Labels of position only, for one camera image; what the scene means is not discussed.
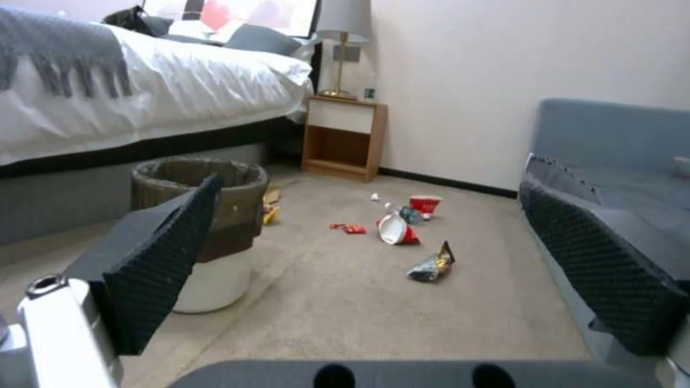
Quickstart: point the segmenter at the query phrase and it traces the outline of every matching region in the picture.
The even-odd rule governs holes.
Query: white duvet
[[[46,93],[27,58],[0,92],[0,165],[122,146],[287,115],[311,93],[308,63],[266,52],[178,43],[117,27],[132,96]]]

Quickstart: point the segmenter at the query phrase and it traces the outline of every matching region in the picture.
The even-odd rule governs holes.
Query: beige carpet
[[[206,315],[171,314],[143,356],[125,358],[126,387],[163,387],[234,358],[588,359],[526,228],[508,199],[392,177],[370,184],[271,169],[284,186],[280,222],[255,240],[248,293]],[[382,204],[445,198],[416,228],[420,246],[373,232]],[[331,231],[358,223],[368,235]],[[14,321],[23,288],[64,268],[109,223],[0,247],[0,311]],[[457,259],[440,284],[405,277],[443,242]]]

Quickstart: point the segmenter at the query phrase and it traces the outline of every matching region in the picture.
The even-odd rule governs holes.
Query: trash can
[[[261,233],[268,176],[261,167],[223,159],[171,157],[132,171],[131,209],[156,206],[216,173],[223,179],[206,241],[173,311],[201,313],[228,306],[249,284],[251,248]]]

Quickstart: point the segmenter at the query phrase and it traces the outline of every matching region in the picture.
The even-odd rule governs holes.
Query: black baseboard
[[[518,197],[517,191],[506,190],[505,188],[496,188],[491,186],[485,186],[483,184],[449,180],[446,178],[432,177],[430,175],[408,173],[407,171],[393,170],[392,168],[380,167],[379,174],[390,175],[391,177],[404,178],[406,180],[416,180],[419,182],[437,184],[440,186],[461,188],[462,190],[477,191],[478,193],[483,194],[498,195],[499,197],[511,198],[513,200]]]

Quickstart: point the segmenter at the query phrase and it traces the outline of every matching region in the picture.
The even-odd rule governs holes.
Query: wooden nightstand
[[[311,97],[302,170],[369,182],[378,174],[387,121],[385,104]]]

